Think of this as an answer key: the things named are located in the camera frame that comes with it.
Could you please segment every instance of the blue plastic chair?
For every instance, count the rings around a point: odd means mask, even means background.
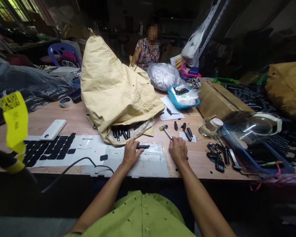
[[[61,56],[61,58],[63,58],[63,55],[61,52],[67,52],[67,53],[73,54],[76,57],[76,61],[79,65],[79,67],[81,68],[81,63],[79,60],[78,52],[77,52],[76,48],[74,46],[72,46],[71,44],[55,43],[55,44],[50,45],[48,47],[47,51],[48,51],[48,54],[49,54],[50,58],[52,59],[53,63],[55,64],[55,66],[61,66],[61,65],[59,65],[58,61],[56,60],[56,58],[54,56],[54,51],[56,51],[59,54],[59,56]]]

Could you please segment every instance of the woman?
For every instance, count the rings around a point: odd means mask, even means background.
[[[159,22],[156,19],[147,23],[148,37],[140,39],[136,45],[132,63],[137,64],[145,71],[149,65],[159,62],[160,51],[157,42],[159,33]]]

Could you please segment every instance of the window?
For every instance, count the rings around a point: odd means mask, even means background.
[[[34,0],[21,0],[25,8],[29,11],[38,13],[43,18]]]
[[[0,16],[5,20],[5,21],[14,21],[6,7],[3,5],[3,3],[0,1]]]
[[[9,0],[9,3],[14,8],[16,13],[19,15],[22,21],[29,21],[28,18],[25,16],[25,14],[22,12],[20,6],[16,3],[15,0]]]

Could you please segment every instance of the black plastic bag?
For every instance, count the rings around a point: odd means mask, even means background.
[[[74,91],[72,81],[28,66],[12,66],[0,58],[0,98],[20,91],[27,110],[35,111]],[[0,123],[3,123],[0,106]]]

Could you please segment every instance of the glass jar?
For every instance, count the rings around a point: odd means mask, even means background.
[[[211,137],[224,123],[218,119],[213,118],[211,121],[204,123],[199,129],[199,133],[204,137]]]

